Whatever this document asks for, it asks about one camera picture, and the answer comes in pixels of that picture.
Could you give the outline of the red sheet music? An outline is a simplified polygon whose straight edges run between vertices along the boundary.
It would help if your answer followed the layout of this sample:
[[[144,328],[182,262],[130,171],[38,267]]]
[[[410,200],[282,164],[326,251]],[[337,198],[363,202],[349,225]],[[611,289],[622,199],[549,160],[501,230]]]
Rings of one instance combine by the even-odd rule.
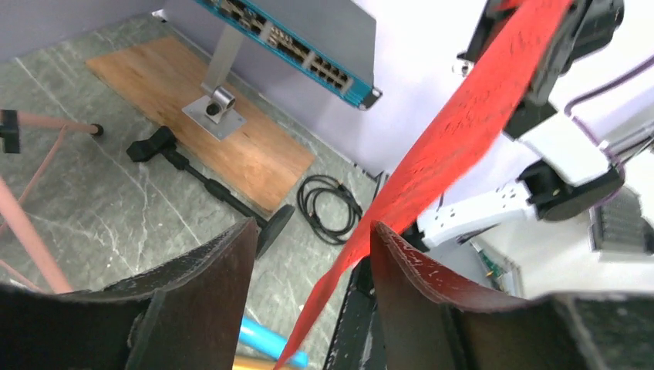
[[[342,274],[370,252],[374,221],[405,230],[438,196],[484,156],[528,88],[562,19],[564,0],[506,1],[516,6],[468,77],[451,96],[381,189],[332,267],[314,286],[275,365],[296,353]]]

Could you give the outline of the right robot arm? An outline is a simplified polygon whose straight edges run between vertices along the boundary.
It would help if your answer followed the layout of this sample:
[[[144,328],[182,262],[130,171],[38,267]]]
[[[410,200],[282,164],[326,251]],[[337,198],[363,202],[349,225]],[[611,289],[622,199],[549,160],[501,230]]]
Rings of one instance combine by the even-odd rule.
[[[650,123],[601,144],[571,113],[556,109],[549,95],[571,65],[605,48],[622,24],[622,1],[566,1],[548,23],[551,34],[504,126],[504,134],[539,155],[509,184],[424,213],[404,237],[427,252],[466,239],[509,220],[563,221],[607,200],[624,184],[624,164],[653,143]]]

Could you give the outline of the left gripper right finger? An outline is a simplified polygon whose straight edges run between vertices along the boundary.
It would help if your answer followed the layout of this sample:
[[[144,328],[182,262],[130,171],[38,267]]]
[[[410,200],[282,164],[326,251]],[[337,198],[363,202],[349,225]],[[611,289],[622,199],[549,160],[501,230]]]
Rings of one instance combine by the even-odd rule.
[[[653,297],[555,293],[534,300],[481,286],[371,231],[389,369],[651,369]]]

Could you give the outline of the black desktop mic stand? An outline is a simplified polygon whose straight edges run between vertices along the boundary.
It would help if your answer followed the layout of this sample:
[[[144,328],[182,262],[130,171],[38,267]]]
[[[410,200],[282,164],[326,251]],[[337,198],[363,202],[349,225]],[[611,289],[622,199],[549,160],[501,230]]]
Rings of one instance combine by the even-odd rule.
[[[245,217],[254,218],[260,227],[256,258],[262,257],[268,251],[295,212],[295,208],[291,204],[286,204],[269,219],[263,218],[263,216],[235,197],[227,187],[193,168],[189,159],[177,151],[177,138],[167,126],[161,126],[148,139],[132,142],[126,153],[135,163],[147,162],[156,155],[161,154],[177,170],[185,171],[199,180],[213,197],[229,204]]]

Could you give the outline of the blue toy microphone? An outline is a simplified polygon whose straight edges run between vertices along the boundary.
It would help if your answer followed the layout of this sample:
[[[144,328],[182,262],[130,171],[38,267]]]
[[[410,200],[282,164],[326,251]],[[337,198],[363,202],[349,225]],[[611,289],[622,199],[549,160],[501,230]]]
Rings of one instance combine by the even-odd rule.
[[[287,344],[286,338],[245,316],[241,320],[238,340],[273,359],[280,358]]]

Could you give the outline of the gold toy microphone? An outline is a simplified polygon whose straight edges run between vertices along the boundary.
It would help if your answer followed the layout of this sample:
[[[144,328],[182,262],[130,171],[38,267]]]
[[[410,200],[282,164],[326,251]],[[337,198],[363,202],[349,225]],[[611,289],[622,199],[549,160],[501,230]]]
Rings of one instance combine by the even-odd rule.
[[[232,370],[272,370],[274,367],[274,362],[238,355],[234,357]]]

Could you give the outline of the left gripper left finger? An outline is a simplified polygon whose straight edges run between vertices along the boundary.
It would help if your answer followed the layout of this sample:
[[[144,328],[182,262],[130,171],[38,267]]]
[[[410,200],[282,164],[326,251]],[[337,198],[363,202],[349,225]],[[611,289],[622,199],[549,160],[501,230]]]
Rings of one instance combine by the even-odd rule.
[[[255,262],[243,220],[99,291],[1,287],[3,369],[229,369]]]

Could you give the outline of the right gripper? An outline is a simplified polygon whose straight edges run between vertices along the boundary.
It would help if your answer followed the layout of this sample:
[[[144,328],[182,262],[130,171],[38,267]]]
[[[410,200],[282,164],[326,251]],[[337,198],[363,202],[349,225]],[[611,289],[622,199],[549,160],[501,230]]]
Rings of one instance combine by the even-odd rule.
[[[496,10],[501,1],[486,1],[465,52],[457,58],[476,63],[515,10]],[[548,101],[560,75],[577,59],[606,47],[624,18],[624,1],[573,1],[541,60],[524,97],[504,127],[519,138],[558,111]]]

